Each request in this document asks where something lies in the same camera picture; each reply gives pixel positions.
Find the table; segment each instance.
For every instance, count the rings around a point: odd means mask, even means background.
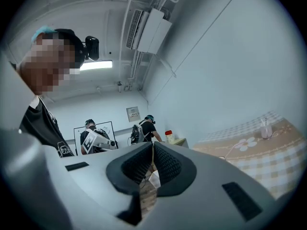
[[[263,139],[261,119],[267,118],[273,135]],[[223,157],[261,183],[275,197],[296,188],[307,165],[305,137],[275,111],[239,126],[208,134],[196,151]]]
[[[176,140],[174,140],[174,142],[171,142],[170,144],[189,148],[188,143],[187,143],[187,139],[185,139],[185,138],[176,139]]]

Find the backpack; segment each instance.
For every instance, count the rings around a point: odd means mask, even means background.
[[[145,137],[150,133],[148,132],[146,135],[143,134],[142,124],[144,122],[146,122],[146,120],[143,120],[140,124],[134,125],[132,127],[131,144],[143,142],[145,140]]]
[[[107,135],[107,133],[103,130],[103,129],[97,129],[95,127],[94,132],[96,132],[97,134],[103,136],[104,138],[107,138],[108,140],[110,140],[110,137]]]

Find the fluorescent light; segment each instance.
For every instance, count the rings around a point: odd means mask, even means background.
[[[112,61],[111,60],[104,60],[104,61],[84,63],[80,67],[80,71],[91,70],[91,69],[100,69],[100,68],[112,68]]]

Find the white wall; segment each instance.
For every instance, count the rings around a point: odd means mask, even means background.
[[[306,48],[276,0],[181,0],[143,92],[160,134],[206,133],[275,110],[306,132]]]
[[[112,121],[114,131],[132,128],[137,122],[129,122],[126,108],[135,106],[141,118],[148,115],[148,103],[138,92],[91,94],[47,104],[65,140],[74,139],[73,129],[84,126],[88,119]]]

